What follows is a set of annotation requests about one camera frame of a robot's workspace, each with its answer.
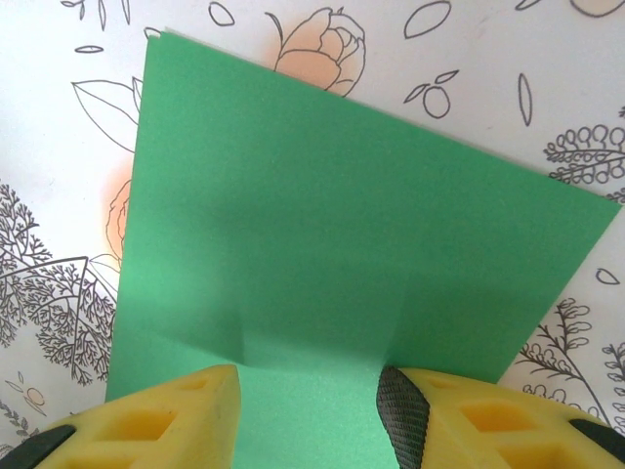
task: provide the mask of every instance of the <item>rose drawing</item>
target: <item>rose drawing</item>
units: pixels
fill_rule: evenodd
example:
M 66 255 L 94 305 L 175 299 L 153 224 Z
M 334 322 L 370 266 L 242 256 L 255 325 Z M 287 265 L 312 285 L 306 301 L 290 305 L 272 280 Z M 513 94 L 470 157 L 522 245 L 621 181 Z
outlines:
M 272 15 L 280 36 L 273 69 L 318 88 L 347 96 L 365 65 L 364 31 L 343 13 L 322 8 L 301 22 L 284 39 L 279 20 Z
M 128 199 L 130 197 L 130 181 L 127 181 L 110 203 L 108 220 L 106 221 L 106 239 L 113 255 L 121 264 L 126 234 L 126 217 L 128 216 Z

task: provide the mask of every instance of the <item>fern drawing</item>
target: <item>fern drawing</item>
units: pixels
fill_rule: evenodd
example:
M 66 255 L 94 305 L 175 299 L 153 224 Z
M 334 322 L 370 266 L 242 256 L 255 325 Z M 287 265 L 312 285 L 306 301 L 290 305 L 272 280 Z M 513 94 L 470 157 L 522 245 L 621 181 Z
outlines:
M 16 193 L 0 184 L 0 346 L 27 324 L 43 355 L 79 384 L 106 380 L 115 296 L 90 270 L 90 259 L 54 260 L 32 233 L 38 225 Z
M 559 166 L 550 177 L 566 184 L 605 184 L 625 176 L 625 130 L 596 125 L 559 134 L 547 144 L 547 161 Z
M 16 427 L 16 434 L 21 437 L 22 440 L 26 440 L 27 438 L 39 433 L 38 428 L 29 431 L 28 420 L 26 420 L 25 417 L 20 418 L 20 415 L 16 411 L 12 410 L 2 401 L 0 401 L 0 410 L 4 412 L 4 416 L 9 420 L 9 422 Z
M 548 325 L 540 324 L 538 337 L 545 340 L 542 343 L 526 343 L 521 349 L 522 359 L 517 363 L 533 364 L 534 369 L 531 374 L 544 371 L 548 373 L 549 378 L 562 376 L 566 381 L 579 381 L 595 402 L 600 418 L 609 424 L 610 421 L 602 403 L 575 364 L 571 354 L 575 349 L 584 347 L 590 342 L 587 337 L 580 335 L 593 327 L 589 322 L 580 320 L 589 313 L 590 308 L 588 306 L 578 305 L 572 298 L 562 300 L 553 311 L 553 314 L 558 317 L 558 330 L 553 331 L 549 329 Z
M 602 348 L 602 352 L 608 355 L 610 360 L 604 365 L 608 369 L 607 377 L 617 385 L 613 388 L 614 394 L 621 399 L 612 403 L 612 407 L 619 413 L 625 413 L 625 342 L 618 347 L 610 344 Z M 614 429 L 621 435 L 625 435 L 625 417 L 614 417 Z

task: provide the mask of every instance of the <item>black mesh pad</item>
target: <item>black mesh pad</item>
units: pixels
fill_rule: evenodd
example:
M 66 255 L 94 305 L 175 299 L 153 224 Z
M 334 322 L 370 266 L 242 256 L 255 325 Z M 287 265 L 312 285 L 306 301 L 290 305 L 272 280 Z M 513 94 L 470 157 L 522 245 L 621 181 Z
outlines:
M 392 366 L 378 383 L 378 413 L 401 469 L 420 469 L 428 430 L 430 405 L 419 388 Z

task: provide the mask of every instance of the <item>branch drawing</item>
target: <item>branch drawing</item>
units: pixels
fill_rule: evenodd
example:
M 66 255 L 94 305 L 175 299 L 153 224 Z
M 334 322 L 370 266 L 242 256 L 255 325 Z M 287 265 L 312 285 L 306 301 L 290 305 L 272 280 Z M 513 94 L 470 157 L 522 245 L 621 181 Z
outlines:
M 527 82 L 527 77 L 524 73 L 519 74 L 517 89 L 519 93 L 519 109 L 521 110 L 523 122 L 525 123 L 525 127 L 529 127 L 534 111 L 534 105 L 531 96 L 531 90 L 529 88 L 529 83 Z
M 614 394 L 619 398 L 625 398 L 625 342 L 621 342 L 618 347 L 609 344 L 607 347 L 602 348 L 602 352 L 610 356 L 611 359 L 614 359 L 613 361 L 604 363 L 605 367 L 610 370 L 606 376 L 615 383 L 618 383 L 618 385 L 613 388 Z M 618 412 L 625 413 L 625 401 L 614 402 L 612 403 L 612 407 Z M 616 422 L 614 428 L 621 435 L 625 435 L 625 417 L 617 416 L 614 420 Z
M 46 359 L 83 386 L 94 376 L 106 380 L 115 297 L 87 256 L 52 259 L 30 232 L 35 227 L 30 210 L 0 184 L 0 346 L 32 323 Z
M 87 45 L 77 47 L 74 49 L 74 52 L 78 54 L 97 54 L 99 52 L 104 52 L 104 48 L 96 45 Z
M 233 26 L 234 17 L 228 9 L 219 2 L 211 2 L 208 4 L 208 14 L 217 26 Z
M 5 380 L 5 383 L 7 383 L 14 391 L 22 394 L 23 399 L 33 410 L 39 412 L 43 416 L 46 416 L 46 412 L 44 412 L 41 408 L 46 403 L 43 394 L 41 394 L 41 392 L 36 388 L 24 385 L 23 374 L 21 374 L 21 371 L 18 371 L 18 381 L 19 384 L 9 380 Z
M 437 0 L 417 8 L 403 26 L 403 37 L 413 39 L 434 31 L 447 21 L 451 14 L 451 2 Z
M 0 410 L 4 411 L 4 416 L 16 427 L 16 434 L 21 437 L 22 440 L 26 440 L 39 433 L 39 429 L 35 428 L 33 431 L 28 432 L 29 424 L 25 417 L 20 418 L 20 415 L 12 410 L 8 405 L 0 401 Z
M 568 129 L 547 144 L 547 161 L 560 164 L 549 176 L 566 184 L 605 184 L 625 176 L 625 130 L 600 124 Z
M 89 0 L 62 0 L 61 5 L 66 8 L 78 8 L 78 19 L 83 21 L 85 18 L 86 7 L 85 4 L 88 3 Z M 124 13 L 124 18 L 127 24 L 130 24 L 130 0 L 121 0 L 121 7 Z M 104 0 L 98 0 L 98 18 L 100 20 L 100 28 L 102 31 L 106 29 L 106 4 Z
M 108 80 L 74 82 L 78 102 L 87 116 L 113 142 L 135 151 L 143 82 L 133 77 L 132 87 Z
M 582 408 L 580 404 L 569 401 L 568 397 L 566 396 L 566 391 L 562 388 L 555 389 L 550 394 L 547 391 L 547 388 L 542 384 L 538 384 L 533 388 L 531 385 L 526 384 L 523 386 L 522 390 L 524 393 L 527 393 L 527 394 L 533 394 L 534 396 L 538 396 L 540 398 L 549 399 L 550 401 L 556 401 L 558 403 L 570 405 L 571 407 L 575 407 L 579 410 L 584 410 L 585 412 L 590 413 L 591 415 L 594 415 L 595 417 L 599 418 L 599 410 L 594 405 L 591 405 L 590 407 L 586 409 Z
M 342 8 L 321 8 L 285 38 L 279 19 L 266 15 L 280 40 L 273 70 L 339 96 L 350 93 L 366 63 L 364 31 L 352 17 Z
M 571 356 L 571 351 L 584 347 L 590 342 L 587 337 L 579 335 L 581 332 L 592 329 L 589 322 L 579 320 L 589 313 L 588 306 L 578 305 L 573 298 L 562 300 L 554 310 L 554 315 L 559 320 L 559 331 L 551 331 L 547 325 L 540 324 L 538 326 L 540 333 L 537 336 L 546 340 L 543 345 L 538 342 L 526 343 L 520 352 L 522 358 L 517 363 L 533 364 L 534 369 L 530 372 L 531 374 L 546 371 L 549 373 L 548 378 L 562 376 L 565 381 L 576 380 L 582 383 L 596 404 L 601 419 L 609 425 L 610 420 L 602 403 Z
M 597 269 L 595 278 L 604 285 L 620 285 L 621 283 L 612 272 L 601 267 Z
M 451 111 L 451 101 L 445 89 L 440 86 L 454 78 L 460 70 L 441 73 L 432 83 L 422 83 L 410 91 L 403 100 L 406 105 L 423 95 L 422 103 L 425 112 L 434 119 L 442 119 Z
M 515 7 L 515 10 L 518 12 L 522 12 L 523 10 L 527 10 L 529 7 L 533 7 L 540 0 L 521 0 L 521 2 Z
M 571 6 L 590 18 L 603 18 L 625 5 L 625 0 L 570 0 Z

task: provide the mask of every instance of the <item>black rubber pad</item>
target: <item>black rubber pad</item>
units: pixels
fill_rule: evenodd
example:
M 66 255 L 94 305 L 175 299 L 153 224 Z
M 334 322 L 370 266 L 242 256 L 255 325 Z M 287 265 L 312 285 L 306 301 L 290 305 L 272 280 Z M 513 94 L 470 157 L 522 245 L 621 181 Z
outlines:
M 575 418 L 568 423 L 616 459 L 625 463 L 625 437 L 616 430 L 583 418 Z
M 420 469 L 430 417 L 426 398 L 401 371 L 387 366 L 380 375 L 377 406 L 400 469 Z
M 30 437 L 0 459 L 0 469 L 34 469 L 75 431 L 71 425 L 62 425 Z

